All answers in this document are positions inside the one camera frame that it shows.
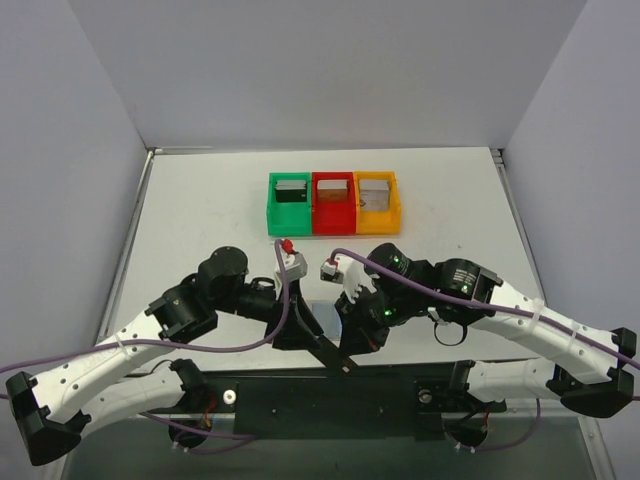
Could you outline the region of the beige leather card holder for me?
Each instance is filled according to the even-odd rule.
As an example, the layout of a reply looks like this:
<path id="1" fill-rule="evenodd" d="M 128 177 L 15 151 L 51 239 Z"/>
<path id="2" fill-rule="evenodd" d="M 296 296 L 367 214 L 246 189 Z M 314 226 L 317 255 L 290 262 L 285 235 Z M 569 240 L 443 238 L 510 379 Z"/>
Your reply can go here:
<path id="1" fill-rule="evenodd" d="M 342 333 L 340 316 L 330 301 L 312 301 L 311 312 L 323 329 L 324 336 L 332 341 L 339 341 Z"/>

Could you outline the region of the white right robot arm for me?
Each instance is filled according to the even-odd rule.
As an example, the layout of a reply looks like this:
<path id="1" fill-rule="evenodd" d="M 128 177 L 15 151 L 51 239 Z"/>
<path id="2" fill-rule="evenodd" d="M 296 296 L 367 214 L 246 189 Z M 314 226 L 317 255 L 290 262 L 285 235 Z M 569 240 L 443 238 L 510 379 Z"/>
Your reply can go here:
<path id="1" fill-rule="evenodd" d="M 639 366 L 633 331 L 579 323 L 472 261 L 412 260 L 384 243 L 367 257 L 335 250 L 320 276 L 343 289 L 336 308 L 347 356 L 379 350 L 391 328 L 419 317 L 464 333 L 488 332 L 533 352 L 525 360 L 456 363 L 446 394 L 459 409 L 549 399 L 581 415 L 610 418 L 634 400 L 635 378 L 625 369 Z"/>

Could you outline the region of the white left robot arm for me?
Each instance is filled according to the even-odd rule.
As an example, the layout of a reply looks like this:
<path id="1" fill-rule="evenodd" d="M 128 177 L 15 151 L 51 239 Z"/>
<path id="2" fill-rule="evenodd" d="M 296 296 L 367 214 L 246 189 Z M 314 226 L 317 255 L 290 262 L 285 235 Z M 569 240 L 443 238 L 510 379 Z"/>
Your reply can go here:
<path id="1" fill-rule="evenodd" d="M 131 415 L 200 408 L 210 390 L 191 360 L 175 360 L 138 379 L 128 376 L 174 350 L 196 350 L 194 340 L 217 327 L 221 312 L 266 326 L 263 339 L 224 348 L 224 353 L 263 345 L 318 351 L 323 330 L 300 292 L 306 259 L 285 240 L 276 242 L 275 252 L 273 276 L 248 281 L 246 254 L 237 247 L 220 247 L 195 273 L 94 347 L 53 357 L 52 369 L 38 374 L 25 372 L 23 366 L 11 368 L 6 396 L 30 463 L 52 463 L 75 449 L 84 436 Z"/>

